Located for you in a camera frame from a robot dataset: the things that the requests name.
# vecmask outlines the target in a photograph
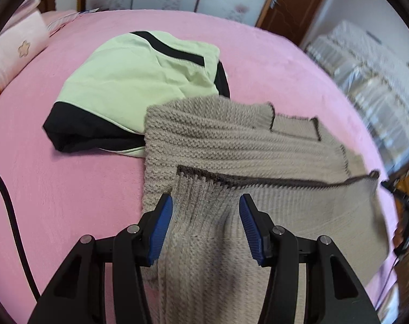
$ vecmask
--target pink sheet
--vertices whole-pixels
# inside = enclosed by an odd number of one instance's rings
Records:
[[[190,12],[83,15],[52,36],[48,48],[0,96],[0,175],[11,194],[41,292],[80,236],[112,236],[139,220],[144,159],[103,151],[61,154],[42,130],[71,73],[108,39],[136,30],[162,30],[177,38],[217,45],[233,100],[271,101],[287,115],[318,116],[339,140],[363,155],[368,171],[379,169],[382,179],[386,178],[374,143],[349,101],[285,38]],[[388,233],[393,235],[393,199],[382,190],[379,196]],[[367,288],[374,302],[392,262],[390,255]],[[26,323],[35,305],[1,197],[0,301],[18,324]]]

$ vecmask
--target thin wire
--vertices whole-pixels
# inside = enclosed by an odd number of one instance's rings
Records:
[[[26,279],[32,291],[33,297],[35,297],[35,300],[38,301],[41,295],[39,294],[38,288],[35,283],[35,279],[33,279],[32,272],[30,271],[29,263],[27,262],[26,253],[24,252],[23,243],[21,241],[20,231],[18,229],[17,219],[14,213],[14,207],[11,201],[11,197],[9,196],[8,189],[6,188],[6,185],[4,181],[2,180],[1,176],[0,176],[0,193],[2,195],[2,198],[4,199],[6,211],[8,213],[9,224],[11,225],[11,230],[13,232],[18,256],[20,257],[21,266],[23,267],[23,271],[24,271],[24,274],[26,275]]]
[[[397,257],[397,258],[395,259],[395,261],[394,261],[394,264],[392,265],[391,270],[389,271],[388,277],[387,277],[387,279],[386,279],[386,281],[385,281],[385,285],[383,286],[383,289],[382,289],[382,291],[381,291],[381,293],[380,293],[380,295],[379,295],[379,297],[378,297],[378,299],[377,299],[376,305],[374,306],[374,309],[375,309],[375,310],[378,309],[377,306],[378,306],[379,303],[380,303],[380,300],[381,300],[381,298],[382,298],[382,296],[383,296],[383,293],[385,292],[386,285],[388,285],[388,281],[389,281],[389,279],[391,278],[392,271],[393,271],[393,269],[395,268],[395,266],[396,266],[396,264],[398,263],[398,261],[399,261],[399,259],[398,259],[398,257]]]

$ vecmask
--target silver bolt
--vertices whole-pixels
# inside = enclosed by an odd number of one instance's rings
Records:
[[[320,236],[320,241],[325,245],[329,245],[332,243],[332,239],[326,235]]]
[[[140,231],[140,227],[137,224],[130,225],[126,228],[126,231],[130,234],[136,234]]]
[[[92,236],[90,235],[83,235],[82,237],[80,237],[80,242],[82,244],[88,244],[91,241],[92,241]]]
[[[272,232],[276,235],[283,235],[285,233],[285,229],[282,226],[277,225],[272,228]]]

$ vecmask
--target brown wooden door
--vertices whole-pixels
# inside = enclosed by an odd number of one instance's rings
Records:
[[[302,41],[322,0],[270,0],[261,29],[285,36],[296,45]]]

